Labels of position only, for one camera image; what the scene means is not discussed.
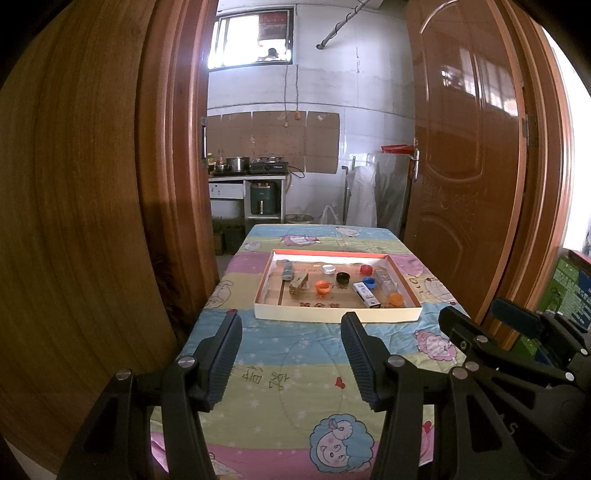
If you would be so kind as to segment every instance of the door panel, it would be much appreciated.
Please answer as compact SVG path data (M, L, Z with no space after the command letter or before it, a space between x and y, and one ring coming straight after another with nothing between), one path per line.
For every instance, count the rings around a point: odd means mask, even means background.
M523 194L519 66L492 1L411 0L407 20L421 161L404 242L480 321Z

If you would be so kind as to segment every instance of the door hinge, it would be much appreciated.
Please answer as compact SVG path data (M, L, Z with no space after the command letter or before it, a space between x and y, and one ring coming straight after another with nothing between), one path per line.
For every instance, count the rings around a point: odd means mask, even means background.
M527 140L528 147L538 146L538 119L535 115L526 114L521 119L521 126L523 128L523 136Z

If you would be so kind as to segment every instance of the cartoon sheep print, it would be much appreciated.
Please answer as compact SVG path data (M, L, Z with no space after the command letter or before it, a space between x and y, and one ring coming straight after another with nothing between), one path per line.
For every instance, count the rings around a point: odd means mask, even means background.
M370 467L374 439L348 414L323 419L310 435L310 459L321 472L360 472Z

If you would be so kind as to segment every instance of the person in window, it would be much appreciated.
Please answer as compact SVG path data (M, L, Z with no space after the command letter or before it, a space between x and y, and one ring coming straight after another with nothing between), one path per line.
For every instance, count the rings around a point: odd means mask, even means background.
M279 54L277 53L277 50L274 48L269 48L269 52L267 52L267 55L265 57L258 57L258 61L274 61L274 60L279 60Z

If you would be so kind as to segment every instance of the pipe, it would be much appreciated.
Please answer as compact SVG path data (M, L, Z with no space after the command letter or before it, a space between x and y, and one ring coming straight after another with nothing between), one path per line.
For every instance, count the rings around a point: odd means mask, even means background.
M371 0L357 0L359 2L359 5L357 5L355 7L355 9L353 9L353 11L350 14L347 14L347 16L345 17L345 19L342 22L339 22L335 25L335 27L331 30L331 32L326 36L326 38L321 41L318 45L316 45L316 48L318 48L318 50L322 50L326 44L328 43L328 41L333 38L336 33L343 28L343 25L345 25L349 20L351 20L355 15L357 15L363 7L365 7L369 2L371 2Z

